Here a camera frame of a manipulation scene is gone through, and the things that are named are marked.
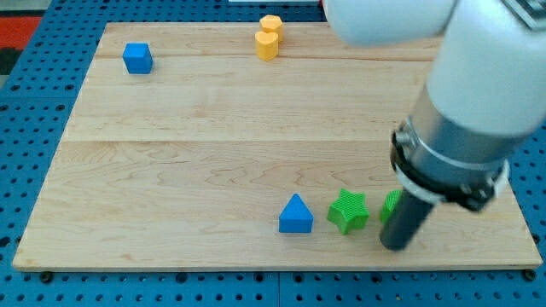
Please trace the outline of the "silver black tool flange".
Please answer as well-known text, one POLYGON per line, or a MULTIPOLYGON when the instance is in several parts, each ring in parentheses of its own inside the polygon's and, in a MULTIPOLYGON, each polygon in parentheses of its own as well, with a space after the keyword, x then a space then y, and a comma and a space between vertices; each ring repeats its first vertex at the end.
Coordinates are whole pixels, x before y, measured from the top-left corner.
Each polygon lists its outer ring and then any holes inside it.
POLYGON ((482 211, 508 184, 508 156, 523 140, 463 127, 443 115, 424 88, 392 133, 391 164, 418 200, 482 211))

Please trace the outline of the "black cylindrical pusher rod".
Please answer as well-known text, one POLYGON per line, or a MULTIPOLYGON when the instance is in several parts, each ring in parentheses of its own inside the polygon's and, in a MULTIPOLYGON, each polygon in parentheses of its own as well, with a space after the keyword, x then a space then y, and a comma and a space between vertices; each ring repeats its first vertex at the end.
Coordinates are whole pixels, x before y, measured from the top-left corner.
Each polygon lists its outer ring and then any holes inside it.
POLYGON ((434 204, 423 201, 403 189, 380 232, 381 244, 391 251, 405 249, 433 208, 434 204))

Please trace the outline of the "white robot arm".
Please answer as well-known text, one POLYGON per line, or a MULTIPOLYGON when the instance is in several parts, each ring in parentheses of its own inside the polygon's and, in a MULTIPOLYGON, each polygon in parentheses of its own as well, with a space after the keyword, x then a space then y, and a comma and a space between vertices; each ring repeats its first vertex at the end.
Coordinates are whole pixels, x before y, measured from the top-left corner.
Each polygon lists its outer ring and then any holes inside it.
POLYGON ((508 181, 508 156, 545 120, 541 1, 327 1, 353 46, 443 41, 414 109, 392 133, 403 192, 380 233, 403 250, 441 203, 481 211, 508 181))

